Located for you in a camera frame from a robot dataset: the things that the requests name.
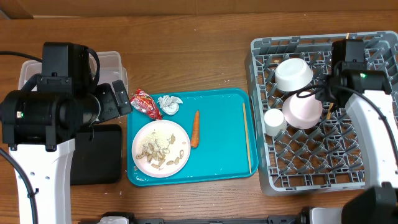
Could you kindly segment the white tissue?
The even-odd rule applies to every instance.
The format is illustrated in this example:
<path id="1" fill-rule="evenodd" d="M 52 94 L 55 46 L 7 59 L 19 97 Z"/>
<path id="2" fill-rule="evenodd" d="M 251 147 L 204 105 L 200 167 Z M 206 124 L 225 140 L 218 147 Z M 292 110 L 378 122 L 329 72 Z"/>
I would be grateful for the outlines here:
<path id="1" fill-rule="evenodd" d="M 183 101 L 176 96 L 170 96 L 170 95 L 164 95 L 158 98 L 157 102 L 159 103 L 159 106 L 161 110 L 170 116 L 175 115 L 178 110 L 180 104 L 183 103 Z"/>

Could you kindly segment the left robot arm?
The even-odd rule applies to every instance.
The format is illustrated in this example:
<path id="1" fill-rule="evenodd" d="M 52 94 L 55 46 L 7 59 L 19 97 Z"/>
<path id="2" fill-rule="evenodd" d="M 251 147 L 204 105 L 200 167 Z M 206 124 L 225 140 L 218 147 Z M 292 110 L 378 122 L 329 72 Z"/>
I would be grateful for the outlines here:
<path id="1" fill-rule="evenodd" d="M 70 42 L 46 42 L 40 73 L 1 103 L 1 155 L 14 168 L 21 223 L 70 223 L 75 136 L 131 113 L 121 80 L 100 83 L 98 54 Z"/>

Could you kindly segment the white cup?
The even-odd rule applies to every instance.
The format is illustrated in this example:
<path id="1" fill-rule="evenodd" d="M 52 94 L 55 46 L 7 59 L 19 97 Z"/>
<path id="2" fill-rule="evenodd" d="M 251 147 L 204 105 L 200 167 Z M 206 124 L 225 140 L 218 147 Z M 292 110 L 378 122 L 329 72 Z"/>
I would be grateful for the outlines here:
<path id="1" fill-rule="evenodd" d="M 283 112 L 278 109 L 269 109 L 264 113 L 264 122 L 266 126 L 266 134 L 276 137 L 281 131 L 286 130 L 287 122 Z"/>

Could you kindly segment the white bowl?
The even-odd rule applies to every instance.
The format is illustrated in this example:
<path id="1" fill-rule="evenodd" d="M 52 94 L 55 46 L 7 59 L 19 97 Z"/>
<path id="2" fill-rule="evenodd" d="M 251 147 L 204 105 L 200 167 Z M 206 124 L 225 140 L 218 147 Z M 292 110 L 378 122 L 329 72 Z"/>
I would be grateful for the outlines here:
<path id="1" fill-rule="evenodd" d="M 312 79 L 312 69 L 301 58 L 285 60 L 275 70 L 275 83 L 281 91 L 297 91 L 306 87 Z"/>

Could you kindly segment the pink bowl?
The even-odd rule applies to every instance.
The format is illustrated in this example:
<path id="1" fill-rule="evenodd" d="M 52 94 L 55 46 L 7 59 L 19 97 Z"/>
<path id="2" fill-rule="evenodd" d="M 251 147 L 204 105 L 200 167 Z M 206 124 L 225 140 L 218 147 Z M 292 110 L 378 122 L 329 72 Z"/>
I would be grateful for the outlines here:
<path id="1" fill-rule="evenodd" d="M 314 95 L 303 91 L 297 95 L 288 97 L 282 106 L 282 112 L 286 122 L 299 129 L 309 129 L 315 126 L 322 115 L 322 103 Z"/>

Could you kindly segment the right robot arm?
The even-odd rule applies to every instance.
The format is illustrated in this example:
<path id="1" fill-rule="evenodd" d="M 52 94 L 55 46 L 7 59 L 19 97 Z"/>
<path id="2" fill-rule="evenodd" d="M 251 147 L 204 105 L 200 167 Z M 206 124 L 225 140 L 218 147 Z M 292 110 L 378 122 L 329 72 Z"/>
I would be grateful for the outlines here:
<path id="1" fill-rule="evenodd" d="M 363 160 L 366 190 L 343 207 L 342 223 L 397 223 L 397 125 L 386 73 L 344 70 L 319 86 L 317 99 L 345 108 Z"/>

